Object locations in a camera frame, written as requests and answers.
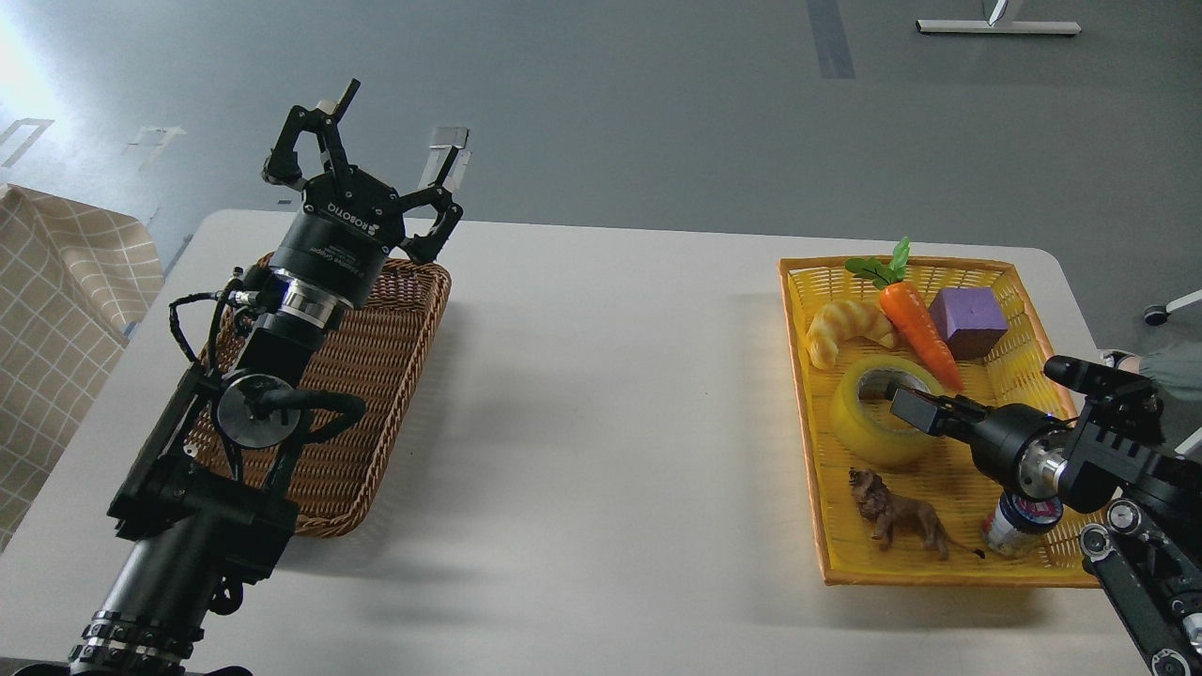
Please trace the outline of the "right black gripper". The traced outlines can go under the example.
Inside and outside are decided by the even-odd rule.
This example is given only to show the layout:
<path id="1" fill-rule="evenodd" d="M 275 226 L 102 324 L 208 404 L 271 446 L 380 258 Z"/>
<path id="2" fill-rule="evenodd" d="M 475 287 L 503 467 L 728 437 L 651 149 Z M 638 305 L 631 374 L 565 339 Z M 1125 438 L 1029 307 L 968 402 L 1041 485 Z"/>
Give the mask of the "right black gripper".
<path id="1" fill-rule="evenodd" d="M 1040 478 L 1025 484 L 1019 467 L 1031 441 L 1057 431 L 1051 415 L 1027 404 L 1005 404 L 987 413 L 987 407 L 962 395 L 932 395 L 908 386 L 889 386 L 889 413 L 928 435 L 969 437 L 974 466 L 1008 492 L 1047 492 Z"/>

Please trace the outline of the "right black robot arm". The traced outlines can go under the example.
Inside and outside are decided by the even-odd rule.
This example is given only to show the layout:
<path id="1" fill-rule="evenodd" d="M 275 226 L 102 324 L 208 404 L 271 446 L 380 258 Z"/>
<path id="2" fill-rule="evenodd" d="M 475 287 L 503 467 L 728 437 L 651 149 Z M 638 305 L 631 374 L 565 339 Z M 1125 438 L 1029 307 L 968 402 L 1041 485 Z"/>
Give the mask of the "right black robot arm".
<path id="1" fill-rule="evenodd" d="M 1045 376 L 1085 397 L 1063 421 L 1027 404 L 984 407 L 889 383 L 889 411 L 920 432 L 969 445 L 978 472 L 1082 514 L 1087 573 L 1097 579 L 1154 675 L 1200 672 L 1200 463 L 1161 450 L 1153 380 L 1055 356 Z"/>

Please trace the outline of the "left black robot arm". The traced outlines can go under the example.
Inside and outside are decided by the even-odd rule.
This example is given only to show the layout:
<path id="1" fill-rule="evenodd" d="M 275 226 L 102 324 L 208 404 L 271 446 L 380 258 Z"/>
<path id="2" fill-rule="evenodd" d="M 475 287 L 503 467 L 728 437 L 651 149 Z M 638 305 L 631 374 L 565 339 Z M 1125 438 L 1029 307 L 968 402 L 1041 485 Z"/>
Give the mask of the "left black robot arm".
<path id="1" fill-rule="evenodd" d="M 206 355 L 190 346 L 177 308 L 169 331 L 188 360 L 108 512 L 132 552 L 64 663 L 22 675 L 182 675 L 208 613 L 240 607 L 246 585 L 270 577 L 293 536 L 286 492 L 300 453 L 361 423 L 365 401 L 303 389 L 314 355 L 361 312 L 391 253 L 438 260 L 462 206 L 468 128 L 438 128 L 424 184 L 399 192 L 349 162 L 339 125 L 358 90 L 294 106 L 261 172 L 300 192 L 300 210 L 263 267 L 233 269 L 215 307 Z"/>

